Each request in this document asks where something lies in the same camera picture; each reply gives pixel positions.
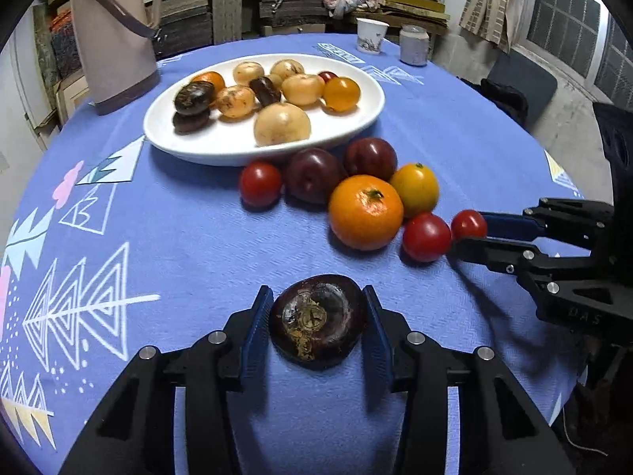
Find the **large tan passion fruit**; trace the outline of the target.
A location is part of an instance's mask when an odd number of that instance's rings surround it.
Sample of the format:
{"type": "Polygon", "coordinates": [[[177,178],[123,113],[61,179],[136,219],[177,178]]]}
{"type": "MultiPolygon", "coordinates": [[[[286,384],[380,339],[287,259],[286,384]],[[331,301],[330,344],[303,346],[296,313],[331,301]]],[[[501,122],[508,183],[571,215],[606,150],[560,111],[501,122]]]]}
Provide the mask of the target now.
{"type": "Polygon", "coordinates": [[[301,108],[290,103],[275,103],[259,112],[253,134],[260,147],[299,142],[309,139],[311,123],[301,108]]]}

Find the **pale tan fruit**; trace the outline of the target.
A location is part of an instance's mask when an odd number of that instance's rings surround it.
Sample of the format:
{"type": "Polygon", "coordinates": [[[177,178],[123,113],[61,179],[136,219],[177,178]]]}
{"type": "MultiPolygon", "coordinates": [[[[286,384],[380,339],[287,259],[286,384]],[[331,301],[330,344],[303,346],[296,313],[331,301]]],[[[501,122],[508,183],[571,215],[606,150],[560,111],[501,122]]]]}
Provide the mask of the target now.
{"type": "Polygon", "coordinates": [[[265,75],[265,70],[259,62],[243,61],[238,63],[233,69],[235,83],[241,86],[248,86],[252,80],[257,80],[265,75]]]}

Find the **white paper cup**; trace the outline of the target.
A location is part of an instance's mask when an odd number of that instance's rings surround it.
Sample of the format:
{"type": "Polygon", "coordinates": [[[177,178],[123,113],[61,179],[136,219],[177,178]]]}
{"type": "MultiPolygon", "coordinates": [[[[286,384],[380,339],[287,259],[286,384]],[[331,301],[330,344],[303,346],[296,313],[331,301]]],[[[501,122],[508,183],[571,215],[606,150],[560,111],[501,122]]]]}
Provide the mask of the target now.
{"type": "Polygon", "coordinates": [[[356,24],[356,48],[368,55],[380,54],[389,24],[364,17],[356,18],[356,24]]]}

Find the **dark water chestnut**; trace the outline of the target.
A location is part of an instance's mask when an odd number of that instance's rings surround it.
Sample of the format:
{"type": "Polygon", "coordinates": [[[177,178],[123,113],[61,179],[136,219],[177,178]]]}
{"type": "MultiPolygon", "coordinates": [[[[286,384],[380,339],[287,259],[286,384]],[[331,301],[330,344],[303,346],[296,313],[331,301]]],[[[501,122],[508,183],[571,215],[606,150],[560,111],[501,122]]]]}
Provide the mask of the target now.
{"type": "Polygon", "coordinates": [[[173,126],[176,134],[189,134],[206,127],[210,119],[210,109],[207,108],[195,115],[183,115],[176,112],[173,116],[173,126]]]}

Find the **dark blue cushion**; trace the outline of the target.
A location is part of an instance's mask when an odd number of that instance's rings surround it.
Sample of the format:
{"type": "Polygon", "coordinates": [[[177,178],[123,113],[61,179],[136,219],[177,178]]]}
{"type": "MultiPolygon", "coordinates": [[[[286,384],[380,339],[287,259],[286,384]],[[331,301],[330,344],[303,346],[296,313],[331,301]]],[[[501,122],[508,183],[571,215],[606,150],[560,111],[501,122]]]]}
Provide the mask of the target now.
{"type": "Polygon", "coordinates": [[[553,75],[516,50],[509,54],[501,53],[487,78],[523,95],[527,103],[523,128],[530,133],[558,89],[558,82],[553,75]]]}

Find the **beige thermos jug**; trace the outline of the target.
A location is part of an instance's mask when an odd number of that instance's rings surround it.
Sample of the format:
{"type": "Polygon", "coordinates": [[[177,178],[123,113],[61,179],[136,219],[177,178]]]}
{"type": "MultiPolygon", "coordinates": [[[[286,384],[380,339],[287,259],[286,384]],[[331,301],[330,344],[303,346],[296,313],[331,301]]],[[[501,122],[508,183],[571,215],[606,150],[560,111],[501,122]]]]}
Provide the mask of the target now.
{"type": "Polygon", "coordinates": [[[162,0],[70,0],[81,68],[95,110],[113,113],[160,81],[152,41],[162,0]]]}

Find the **tan speckled fruit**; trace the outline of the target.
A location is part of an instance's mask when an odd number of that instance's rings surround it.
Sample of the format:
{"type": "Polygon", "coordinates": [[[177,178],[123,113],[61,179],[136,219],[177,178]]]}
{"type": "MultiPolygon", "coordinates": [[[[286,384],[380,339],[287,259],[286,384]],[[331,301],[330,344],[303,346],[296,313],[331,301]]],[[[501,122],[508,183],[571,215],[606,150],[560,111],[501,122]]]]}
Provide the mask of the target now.
{"type": "Polygon", "coordinates": [[[222,116],[229,119],[247,117],[255,108],[254,92],[241,85],[225,87],[217,95],[216,107],[222,116]]]}

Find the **red cherry tomato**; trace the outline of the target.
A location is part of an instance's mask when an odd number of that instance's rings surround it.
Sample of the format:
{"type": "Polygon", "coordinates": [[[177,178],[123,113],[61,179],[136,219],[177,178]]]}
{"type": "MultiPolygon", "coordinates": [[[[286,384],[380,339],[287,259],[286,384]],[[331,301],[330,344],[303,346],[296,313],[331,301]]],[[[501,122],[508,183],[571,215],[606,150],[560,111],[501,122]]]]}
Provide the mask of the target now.
{"type": "Polygon", "coordinates": [[[323,80],[323,83],[325,85],[327,85],[332,80],[337,80],[337,78],[338,78],[338,76],[334,72],[330,72],[330,71],[320,72],[320,73],[318,73],[318,77],[320,77],[321,80],[323,80]]]}

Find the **dark purple plum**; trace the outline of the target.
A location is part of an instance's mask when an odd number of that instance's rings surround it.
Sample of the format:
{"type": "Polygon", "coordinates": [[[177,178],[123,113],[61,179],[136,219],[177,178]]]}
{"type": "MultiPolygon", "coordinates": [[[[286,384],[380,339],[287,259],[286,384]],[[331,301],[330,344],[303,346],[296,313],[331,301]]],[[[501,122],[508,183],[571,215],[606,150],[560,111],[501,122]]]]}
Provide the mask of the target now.
{"type": "Polygon", "coordinates": [[[347,177],[342,163],[330,152],[304,149],[296,152],[285,168],[285,193],[308,204],[327,205],[347,177]]]}
{"type": "Polygon", "coordinates": [[[351,142],[343,156],[343,166],[349,176],[369,175],[389,181],[398,165],[397,153],[380,137],[366,137],[351,142]]]}

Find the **tan round fruit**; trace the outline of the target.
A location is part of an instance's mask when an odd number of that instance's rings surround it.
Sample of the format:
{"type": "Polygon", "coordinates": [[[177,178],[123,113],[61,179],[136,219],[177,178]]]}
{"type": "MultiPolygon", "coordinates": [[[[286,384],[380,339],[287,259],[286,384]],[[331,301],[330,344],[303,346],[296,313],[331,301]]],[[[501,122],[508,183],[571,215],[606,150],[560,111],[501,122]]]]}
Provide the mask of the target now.
{"type": "Polygon", "coordinates": [[[303,65],[290,58],[278,60],[270,69],[270,74],[278,76],[280,80],[286,80],[291,76],[303,73],[305,73],[303,65]]]}

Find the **large orange tangerine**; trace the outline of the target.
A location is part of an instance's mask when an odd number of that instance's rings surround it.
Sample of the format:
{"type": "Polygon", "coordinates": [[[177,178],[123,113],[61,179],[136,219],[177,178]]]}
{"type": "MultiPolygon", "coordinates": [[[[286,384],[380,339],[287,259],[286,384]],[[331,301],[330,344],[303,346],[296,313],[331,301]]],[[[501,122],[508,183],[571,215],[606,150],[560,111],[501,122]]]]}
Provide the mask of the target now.
{"type": "Polygon", "coordinates": [[[351,176],[336,186],[328,203],[334,235],[358,251],[380,250],[404,222],[404,205],[388,182],[369,175],[351,176]]]}

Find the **barred window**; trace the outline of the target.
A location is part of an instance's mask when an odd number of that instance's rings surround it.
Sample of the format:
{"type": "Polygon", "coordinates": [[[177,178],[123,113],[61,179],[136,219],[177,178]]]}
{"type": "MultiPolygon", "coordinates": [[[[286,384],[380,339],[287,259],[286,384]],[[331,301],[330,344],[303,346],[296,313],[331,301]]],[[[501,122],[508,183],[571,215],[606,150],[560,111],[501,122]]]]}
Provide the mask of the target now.
{"type": "Polygon", "coordinates": [[[601,0],[533,0],[526,40],[590,92],[632,108],[632,44],[601,0]]]}

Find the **red tomato near plate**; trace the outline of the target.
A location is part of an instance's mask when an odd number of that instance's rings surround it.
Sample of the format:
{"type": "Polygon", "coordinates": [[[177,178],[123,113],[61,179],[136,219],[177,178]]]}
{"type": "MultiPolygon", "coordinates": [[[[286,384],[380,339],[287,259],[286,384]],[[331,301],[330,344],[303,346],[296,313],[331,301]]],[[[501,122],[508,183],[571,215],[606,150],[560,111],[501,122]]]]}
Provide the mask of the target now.
{"type": "Polygon", "coordinates": [[[243,202],[252,208],[267,208],[281,195],[283,177],[274,164],[255,161],[246,166],[239,177],[239,192],[243,202]]]}

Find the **small orange tangerine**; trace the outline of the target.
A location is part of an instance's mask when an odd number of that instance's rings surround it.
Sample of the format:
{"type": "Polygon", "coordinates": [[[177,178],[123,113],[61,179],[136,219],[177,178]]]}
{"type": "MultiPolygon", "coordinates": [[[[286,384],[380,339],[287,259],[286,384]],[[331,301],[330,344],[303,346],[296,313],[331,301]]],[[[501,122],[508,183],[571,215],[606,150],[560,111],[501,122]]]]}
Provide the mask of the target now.
{"type": "Polygon", "coordinates": [[[191,83],[193,82],[207,82],[214,86],[214,91],[219,92],[226,87],[226,81],[223,76],[214,71],[207,71],[204,73],[199,73],[196,76],[191,78],[191,83]]]}

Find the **large dark mangosteen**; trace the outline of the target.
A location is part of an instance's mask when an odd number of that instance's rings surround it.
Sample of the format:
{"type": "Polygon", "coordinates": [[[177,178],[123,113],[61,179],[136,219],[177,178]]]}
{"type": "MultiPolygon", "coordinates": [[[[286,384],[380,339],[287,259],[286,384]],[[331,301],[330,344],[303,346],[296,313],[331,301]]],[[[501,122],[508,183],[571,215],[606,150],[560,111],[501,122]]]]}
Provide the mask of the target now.
{"type": "Polygon", "coordinates": [[[216,88],[205,80],[197,80],[182,87],[175,95],[175,110],[182,116],[194,116],[209,109],[216,97],[216,88]]]}

